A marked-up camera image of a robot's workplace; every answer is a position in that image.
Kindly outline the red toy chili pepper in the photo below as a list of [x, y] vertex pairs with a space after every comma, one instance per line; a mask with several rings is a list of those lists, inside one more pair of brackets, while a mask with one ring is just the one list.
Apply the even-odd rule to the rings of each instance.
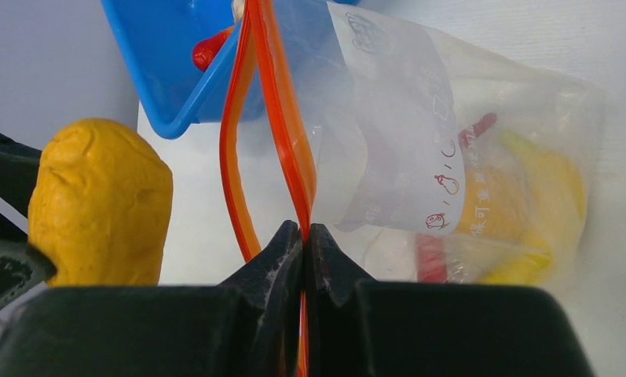
[[[494, 112], [483, 115], [475, 124], [459, 133], [459, 146], [468, 148], [477, 137], [495, 125], [497, 115]], [[444, 283], [448, 279], [448, 270], [441, 238], [426, 234], [416, 235], [416, 277], [418, 282]]]

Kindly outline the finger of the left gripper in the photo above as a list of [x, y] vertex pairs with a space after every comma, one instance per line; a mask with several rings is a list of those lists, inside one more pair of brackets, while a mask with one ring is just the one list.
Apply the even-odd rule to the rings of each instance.
[[0, 311], [56, 272], [55, 265], [29, 243], [0, 240]]
[[[0, 133], [0, 198], [27, 216], [42, 152]], [[0, 213], [0, 240], [24, 242], [27, 233]]]

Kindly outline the orange toy mango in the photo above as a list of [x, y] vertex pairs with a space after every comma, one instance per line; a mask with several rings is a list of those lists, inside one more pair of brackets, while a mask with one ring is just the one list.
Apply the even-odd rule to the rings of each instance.
[[28, 240], [55, 266], [50, 287], [155, 286], [173, 174], [135, 130], [103, 118], [62, 128], [42, 150]]

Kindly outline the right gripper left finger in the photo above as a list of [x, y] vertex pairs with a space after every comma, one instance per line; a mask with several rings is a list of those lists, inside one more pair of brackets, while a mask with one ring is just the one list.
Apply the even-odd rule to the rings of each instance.
[[62, 287], [0, 338], [0, 376], [293, 376], [302, 243], [285, 221], [219, 285]]

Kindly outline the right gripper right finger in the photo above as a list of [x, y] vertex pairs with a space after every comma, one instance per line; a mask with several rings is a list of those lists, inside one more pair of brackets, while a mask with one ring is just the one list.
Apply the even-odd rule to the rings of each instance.
[[537, 288], [379, 281], [315, 224], [306, 243], [311, 376], [590, 376]]

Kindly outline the yellow-orange toy ball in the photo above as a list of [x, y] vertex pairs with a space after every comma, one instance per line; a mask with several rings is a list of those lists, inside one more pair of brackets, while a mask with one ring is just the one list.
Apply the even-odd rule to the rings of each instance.
[[456, 233], [514, 242], [527, 223], [527, 202], [517, 177], [494, 167], [467, 170]]

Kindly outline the clear zip bag orange zipper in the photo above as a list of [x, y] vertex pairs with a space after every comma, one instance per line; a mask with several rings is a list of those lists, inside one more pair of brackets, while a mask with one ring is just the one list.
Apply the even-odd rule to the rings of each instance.
[[[236, 240], [246, 259], [260, 245], [239, 168], [242, 122], [267, 126], [295, 209], [302, 243], [302, 324], [297, 375], [309, 374], [306, 243], [324, 225], [344, 254], [379, 281], [531, 287], [569, 270], [566, 253], [538, 285], [480, 284], [478, 279], [524, 251], [507, 242], [459, 234], [466, 172], [494, 167], [520, 181], [531, 217], [525, 171], [499, 140], [510, 130], [565, 153], [588, 190], [592, 115], [598, 94], [584, 82], [541, 72], [440, 31], [355, 5], [330, 2], [336, 37], [352, 79], [355, 105], [303, 119], [273, 3], [247, 1], [220, 131], [221, 181]], [[468, 148], [459, 133], [494, 112], [494, 126]], [[418, 282], [416, 235], [441, 238], [444, 283]]]

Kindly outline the yellow toy banana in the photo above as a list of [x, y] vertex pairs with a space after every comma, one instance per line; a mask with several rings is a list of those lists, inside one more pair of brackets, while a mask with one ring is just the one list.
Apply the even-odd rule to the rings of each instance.
[[519, 240], [523, 252], [507, 258], [478, 279], [480, 284], [538, 285], [580, 242], [587, 214], [585, 181], [568, 155], [514, 131], [500, 143], [520, 162], [531, 193], [530, 223]]

